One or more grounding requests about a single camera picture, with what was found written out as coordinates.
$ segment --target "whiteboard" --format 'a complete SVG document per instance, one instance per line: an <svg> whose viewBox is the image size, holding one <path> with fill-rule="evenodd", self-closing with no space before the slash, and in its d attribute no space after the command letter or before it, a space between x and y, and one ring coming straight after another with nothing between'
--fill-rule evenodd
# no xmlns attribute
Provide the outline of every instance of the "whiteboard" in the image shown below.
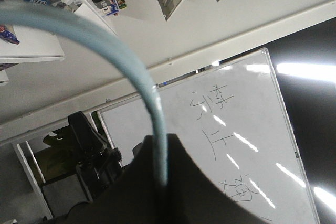
<svg viewBox="0 0 336 224"><path fill-rule="evenodd" d="M266 48L167 86L160 96L168 132L233 201L266 223L319 223ZM152 134L142 100L98 114L123 164L130 163L132 149Z"/></svg>

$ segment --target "whiteboard frame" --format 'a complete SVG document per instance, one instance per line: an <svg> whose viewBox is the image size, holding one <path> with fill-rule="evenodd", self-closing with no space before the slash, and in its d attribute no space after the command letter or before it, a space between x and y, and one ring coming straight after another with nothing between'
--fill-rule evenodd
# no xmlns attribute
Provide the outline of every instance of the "whiteboard frame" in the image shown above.
<svg viewBox="0 0 336 224"><path fill-rule="evenodd" d="M282 95L281 95L281 91L280 91L279 83L278 83L278 80L277 80L277 77L276 77L276 74L275 74L275 71L274 71L274 67L273 67L273 64L271 62L271 58L270 58L268 49L266 47L261 48L261 49L256 50L256 51L253 51L251 53L242 55L240 57L231 57L229 59L226 59L225 62L222 63L222 64L220 64L218 67L214 67L214 68L205 70L205 71L197 73L195 75L188 76L188 77L186 77L184 79L181 79L181 80L178 80L176 82L170 83L170 84L168 84L166 86L160 87L159 88L159 93L162 90L169 89L169 88L172 88L172 87L174 87L176 85L179 85L181 82L184 82L186 80L193 79L193 78L198 78L198 77L201 77L201 76L203 76L205 74L211 73L213 71L217 71L218 69L221 69L221 68L225 67L226 65L231 65L233 63L240 62L240 61L243 60L243 59L241 59L242 57L244 57L246 55L250 55L250 54L255 54L256 52L259 52L259 51L260 51L260 53L265 54L267 63L270 66L270 68L269 68L270 69L270 75L271 75L271 78L272 78L273 86L275 88L275 92L276 92L277 97L278 97L278 102L279 102L280 107L281 107L282 115L283 115L283 118L284 118L286 126L287 126L287 131L288 131L289 137L291 139L291 143L292 143L292 147L293 147L293 155L296 155L296 160L297 160L299 169L301 171L301 175L302 175L303 181L307 185L306 192L308 194L309 204L310 204L310 206L311 206L311 208L313 210L313 215L314 215L314 218L316 220L316 224L320 224L320 219L319 219L319 216L318 216L318 213L317 213L317 209L316 209L316 206L315 206L315 203L314 203L313 194L312 194L309 182L308 182L307 174L306 174L305 168L303 166L303 162L302 162L302 159L301 159L301 155L300 155L300 152L299 152L299 148L298 148L297 142L295 140L295 135L294 135L294 132L293 132L290 120L289 120L289 116L288 116L288 113L287 113L285 102L284 102L284 100L282 98ZM110 111L110 110L112 110L114 108L117 108L119 106L125 105L127 103L133 102L133 101L138 100L138 99L141 99L141 97L140 97L140 95L137 92L135 92L135 93L132 93L132 94L127 95L125 97L121 97L121 98L119 98L117 100L114 100L114 101L111 102L112 104L109 103L109 105L107 105L105 108L100 109L100 110L97 111L98 118L99 118L99 120L100 120L100 122L102 124L102 127L103 127L103 129L105 131L105 134L106 134L106 136L108 138L108 141L110 143L112 143L112 148L115 148L117 146L115 146L115 144L113 142L113 139L112 139L112 137L111 137L111 135L110 135L110 133L108 131L107 125L105 124L105 121L104 121L104 118L103 118L102 114L104 112Z"/></svg>

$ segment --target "wall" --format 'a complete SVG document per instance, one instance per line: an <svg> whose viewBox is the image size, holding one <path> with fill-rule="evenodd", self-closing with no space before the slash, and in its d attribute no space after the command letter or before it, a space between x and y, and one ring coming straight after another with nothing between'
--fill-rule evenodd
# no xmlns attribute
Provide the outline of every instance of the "wall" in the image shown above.
<svg viewBox="0 0 336 224"><path fill-rule="evenodd" d="M29 224L43 218L39 202L11 144L0 148L0 223Z"/></svg>
<svg viewBox="0 0 336 224"><path fill-rule="evenodd" d="M126 2L127 8L110 22L158 83L336 14L334 0L185 0L166 22L156 0ZM91 110L106 99L134 91L99 56L68 39L61 43L67 55L64 62L8 70L11 83L2 88L0 100L0 140L64 121L73 112Z"/></svg>

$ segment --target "cable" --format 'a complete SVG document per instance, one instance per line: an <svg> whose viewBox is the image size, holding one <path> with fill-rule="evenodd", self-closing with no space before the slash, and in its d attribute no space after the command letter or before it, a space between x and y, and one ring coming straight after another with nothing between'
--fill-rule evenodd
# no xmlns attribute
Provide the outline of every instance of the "cable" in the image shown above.
<svg viewBox="0 0 336 224"><path fill-rule="evenodd" d="M34 27L60 34L102 55L137 89L151 116L153 127L153 176L163 200L168 183L167 136L161 100L145 65L113 33L75 14L30 3L0 3L0 24Z"/></svg>

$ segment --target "white wall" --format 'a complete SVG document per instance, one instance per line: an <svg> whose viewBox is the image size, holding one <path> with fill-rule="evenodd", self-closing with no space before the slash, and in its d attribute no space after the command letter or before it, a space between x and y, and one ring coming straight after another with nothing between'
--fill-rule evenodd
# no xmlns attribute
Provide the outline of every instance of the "white wall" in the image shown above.
<svg viewBox="0 0 336 224"><path fill-rule="evenodd" d="M336 5L327 1L185 0L166 22L156 0L126 0L127 8L108 22L159 83L335 17ZM67 39L60 42L64 62L7 70L0 140L133 91L105 60Z"/></svg>

